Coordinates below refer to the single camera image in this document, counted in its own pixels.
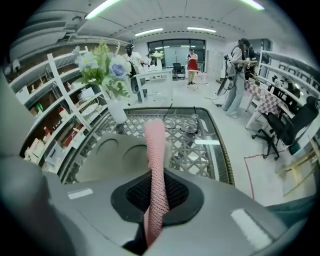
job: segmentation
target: pink knitted sleeve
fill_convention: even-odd
[[[169,211],[164,178],[166,141],[164,123],[160,119],[145,123],[144,136],[149,168],[151,169],[151,198],[149,209],[146,212],[148,218],[145,218],[145,226],[147,226],[145,236],[149,247],[160,234],[162,230],[162,217]]]

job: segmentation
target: black office chair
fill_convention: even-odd
[[[185,67],[181,66],[180,63],[172,63],[172,64],[173,64],[173,73],[175,74],[176,80],[178,80],[179,74],[184,74],[183,79],[186,79]]]
[[[279,152],[277,150],[277,145],[279,140],[282,140],[283,143],[287,146],[290,146],[294,143],[297,133],[307,125],[311,124],[311,122],[317,117],[319,111],[317,109],[318,100],[315,97],[309,96],[306,99],[306,104],[301,107],[296,115],[290,119],[286,114],[283,114],[286,123],[281,121],[281,117],[274,115],[273,113],[268,113],[266,119],[271,126],[271,133],[275,133],[272,136],[269,136],[263,129],[260,129],[258,132],[263,133],[263,135],[252,135],[252,139],[256,137],[261,138],[268,142],[268,151],[267,154],[263,155],[263,158],[266,159],[269,154],[271,147],[276,153],[276,157],[274,160],[279,158]]]

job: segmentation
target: white label strip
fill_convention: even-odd
[[[72,199],[76,199],[76,198],[82,198],[82,197],[88,196],[93,193],[94,192],[92,191],[92,189],[86,188],[81,191],[70,193],[70,194],[68,194],[68,197],[72,200]]]
[[[219,140],[212,140],[212,139],[195,139],[195,144],[201,144],[201,145],[220,145]]]
[[[262,250],[272,243],[272,240],[244,209],[237,209],[231,213],[231,217],[239,226],[250,244],[257,250]]]

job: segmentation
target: jeans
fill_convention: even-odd
[[[146,83],[145,78],[142,78],[140,81],[141,81],[141,85],[144,85]],[[134,94],[138,94],[138,102],[141,102],[142,99],[141,99],[141,94],[139,91],[138,81],[137,81],[136,77],[131,79],[131,89]],[[147,97],[147,92],[148,92],[147,89],[143,89],[143,96],[144,97]]]
[[[229,90],[228,96],[226,98],[225,104],[223,105],[222,109],[226,111],[226,115],[228,116],[237,116],[238,108],[244,97],[245,93],[245,80],[242,77],[244,76],[243,73],[236,74],[230,83],[230,86],[233,87]]]

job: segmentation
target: white floor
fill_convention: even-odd
[[[186,80],[174,81],[172,82],[173,101],[168,99],[166,91],[162,89],[161,85],[159,82],[152,89],[149,89],[145,103],[136,103],[137,96],[134,96],[128,101],[123,101],[124,107],[168,107],[173,103],[174,107],[196,106],[207,109],[216,122],[226,146],[236,188],[264,206],[288,202],[315,193],[315,182],[311,176],[295,191],[284,196],[284,191],[288,191],[288,186],[293,186],[293,183],[288,185],[290,173],[288,172],[287,177],[283,179],[275,174],[275,170],[284,164],[289,164],[293,157],[284,151],[280,153],[278,161],[274,160],[274,155],[270,155],[267,159],[262,158],[261,154],[266,153],[267,143],[259,138],[252,139],[251,136],[262,126],[263,117],[261,118],[262,122],[254,123],[251,130],[245,129],[245,125],[254,111],[253,106],[248,112],[244,110],[248,95],[245,94],[243,97],[238,118],[234,119],[226,116],[221,108],[215,106],[210,99],[205,98],[216,99],[214,100],[215,104],[224,103],[225,95],[219,99],[215,95],[220,87],[217,82],[189,85],[187,88]]]

